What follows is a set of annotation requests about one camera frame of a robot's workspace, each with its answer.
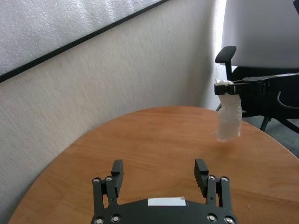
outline black metal bar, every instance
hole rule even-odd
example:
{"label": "black metal bar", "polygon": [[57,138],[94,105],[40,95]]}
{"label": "black metal bar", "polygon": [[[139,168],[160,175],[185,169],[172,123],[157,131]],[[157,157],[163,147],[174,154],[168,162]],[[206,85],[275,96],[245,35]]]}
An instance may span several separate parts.
{"label": "black metal bar", "polygon": [[214,85],[215,95],[225,95],[228,93],[228,87],[225,85]]}
{"label": "black metal bar", "polygon": [[95,214],[104,209],[101,179],[99,177],[93,179],[93,208]]}
{"label": "black metal bar", "polygon": [[112,170],[111,170],[111,176],[113,177],[114,189],[115,189],[116,197],[118,198],[120,190],[121,190],[122,179],[123,179],[122,160],[114,161]]}
{"label": "black metal bar", "polygon": [[202,159],[195,160],[194,176],[197,185],[200,187],[200,191],[203,197],[207,195],[207,179],[209,176],[209,170]]}
{"label": "black metal bar", "polygon": [[109,202],[109,207],[117,205],[117,197],[114,189],[113,177],[107,176],[105,178],[106,188],[107,188],[107,198]]}
{"label": "black metal bar", "polygon": [[232,211],[232,203],[229,189],[229,179],[225,176],[220,178],[220,191],[219,191],[219,207]]}
{"label": "black metal bar", "polygon": [[216,179],[207,180],[206,204],[216,206]]}

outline textured wall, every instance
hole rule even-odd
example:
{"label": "textured wall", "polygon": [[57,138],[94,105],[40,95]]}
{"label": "textured wall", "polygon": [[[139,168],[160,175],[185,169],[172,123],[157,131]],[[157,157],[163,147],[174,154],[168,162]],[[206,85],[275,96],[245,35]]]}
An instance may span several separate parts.
{"label": "textured wall", "polygon": [[93,127],[149,107],[215,108],[224,6],[171,0],[1,83],[0,223],[39,173]]}
{"label": "textured wall", "polygon": [[3,0],[0,75],[158,1]]}

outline wooden table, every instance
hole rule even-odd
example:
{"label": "wooden table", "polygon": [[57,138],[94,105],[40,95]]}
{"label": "wooden table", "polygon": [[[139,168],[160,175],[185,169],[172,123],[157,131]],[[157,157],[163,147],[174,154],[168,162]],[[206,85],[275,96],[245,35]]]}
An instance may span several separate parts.
{"label": "wooden table", "polygon": [[218,142],[217,113],[162,107],[111,120],[64,150],[39,176],[10,224],[89,224],[92,179],[123,159],[119,203],[185,196],[204,202],[193,175],[195,158],[210,173],[230,178],[241,224],[299,223],[299,161],[286,148],[243,122],[241,137]]}

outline screw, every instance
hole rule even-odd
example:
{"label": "screw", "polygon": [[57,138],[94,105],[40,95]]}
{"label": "screw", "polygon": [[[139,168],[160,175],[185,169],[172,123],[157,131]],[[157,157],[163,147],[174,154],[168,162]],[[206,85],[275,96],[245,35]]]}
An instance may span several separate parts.
{"label": "screw", "polygon": [[98,218],[98,219],[96,219],[95,220],[95,224],[102,224],[104,222],[104,220],[103,219],[101,219],[101,218]]}
{"label": "screw", "polygon": [[223,181],[228,181],[228,178],[226,178],[226,177],[222,177],[221,178]]}
{"label": "screw", "polygon": [[211,222],[215,222],[216,221],[216,218],[213,215],[208,215],[207,219],[210,220]]}
{"label": "screw", "polygon": [[119,220],[120,218],[118,216],[113,216],[111,221],[117,223]]}
{"label": "screw", "polygon": [[226,217],[225,219],[224,219],[224,221],[226,222],[226,223],[228,223],[228,224],[234,224],[235,222],[233,221],[233,219],[231,219],[231,218],[229,218],[229,217]]}

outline chair armrest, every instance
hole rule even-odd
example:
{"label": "chair armrest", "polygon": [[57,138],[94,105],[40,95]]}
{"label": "chair armrest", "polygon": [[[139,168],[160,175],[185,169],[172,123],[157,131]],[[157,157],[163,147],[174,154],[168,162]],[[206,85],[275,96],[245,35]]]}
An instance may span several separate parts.
{"label": "chair armrest", "polygon": [[236,46],[227,46],[224,47],[217,55],[215,62],[216,63],[230,63],[235,51],[237,50]]}
{"label": "chair armrest", "polygon": [[224,47],[217,55],[216,63],[225,63],[226,77],[228,80],[232,79],[232,58],[237,50],[236,46]]}

